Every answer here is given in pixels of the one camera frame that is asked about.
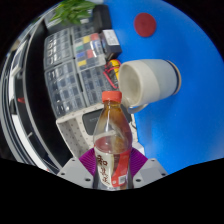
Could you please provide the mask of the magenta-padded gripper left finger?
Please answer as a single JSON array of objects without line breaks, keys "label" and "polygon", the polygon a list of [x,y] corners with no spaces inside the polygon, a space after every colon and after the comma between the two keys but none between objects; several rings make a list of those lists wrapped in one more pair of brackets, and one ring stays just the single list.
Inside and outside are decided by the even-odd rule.
[{"label": "magenta-padded gripper left finger", "polygon": [[92,189],[96,174],[94,149],[88,150],[80,158],[71,158],[59,171],[58,176],[84,188]]}]

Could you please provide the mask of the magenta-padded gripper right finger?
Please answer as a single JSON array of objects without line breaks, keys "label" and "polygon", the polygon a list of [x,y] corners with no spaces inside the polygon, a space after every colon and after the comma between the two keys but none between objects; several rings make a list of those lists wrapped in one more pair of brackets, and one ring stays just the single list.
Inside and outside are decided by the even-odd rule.
[{"label": "magenta-padded gripper right finger", "polygon": [[146,186],[167,175],[167,171],[162,167],[157,159],[147,159],[137,149],[132,149],[128,172],[129,189]]}]

